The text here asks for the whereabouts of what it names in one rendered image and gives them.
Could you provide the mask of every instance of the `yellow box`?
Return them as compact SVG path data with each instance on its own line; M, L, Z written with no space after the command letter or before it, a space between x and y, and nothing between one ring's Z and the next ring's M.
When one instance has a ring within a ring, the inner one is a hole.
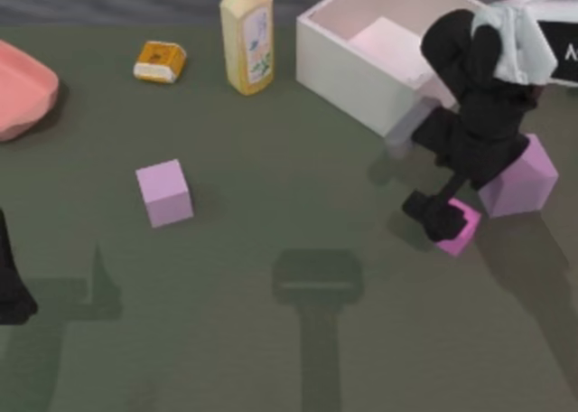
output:
M140 80L172 84L181 76L186 60L187 52L177 43L146 42L133 73Z

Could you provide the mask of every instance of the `open box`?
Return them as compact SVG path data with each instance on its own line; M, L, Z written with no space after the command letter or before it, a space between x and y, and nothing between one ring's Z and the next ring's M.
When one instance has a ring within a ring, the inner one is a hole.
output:
M381 136L423 95L455 100L420 52L440 16L477 0L322 0L297 19L297 80Z

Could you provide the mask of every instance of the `pink object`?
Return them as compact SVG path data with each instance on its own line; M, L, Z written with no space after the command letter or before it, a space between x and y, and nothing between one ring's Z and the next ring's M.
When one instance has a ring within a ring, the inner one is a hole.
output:
M458 257L473 238L473 235L476 232L476 228L478 228L478 224L480 223L481 214L478 211L472 209L467 204L464 204L455 198L450 200L450 204L463 210L465 219L468 221L468 223L457 238L454 240L442 240L436 245L438 248L443 249L445 252L453 255L454 257Z
M52 109L56 74L13 45L0 41L0 141L16 138Z
M524 154L479 195L491 218L541 210L558 180L558 172L536 135L528 135Z
M192 218L189 188L177 159L141 168L136 179L153 228Z

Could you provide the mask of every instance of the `pink bowl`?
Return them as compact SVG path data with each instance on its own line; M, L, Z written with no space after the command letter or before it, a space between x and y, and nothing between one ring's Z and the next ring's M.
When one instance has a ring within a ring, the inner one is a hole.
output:
M27 53L0 41L0 141L16 138L52 109L58 76Z

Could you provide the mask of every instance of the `bottle label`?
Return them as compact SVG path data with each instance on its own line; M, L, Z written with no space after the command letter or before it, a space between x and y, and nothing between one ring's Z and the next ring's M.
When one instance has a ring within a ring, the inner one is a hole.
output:
M245 54L247 56L247 80L255 84L271 73L271 37L269 33L269 9L257 8L243 22Z

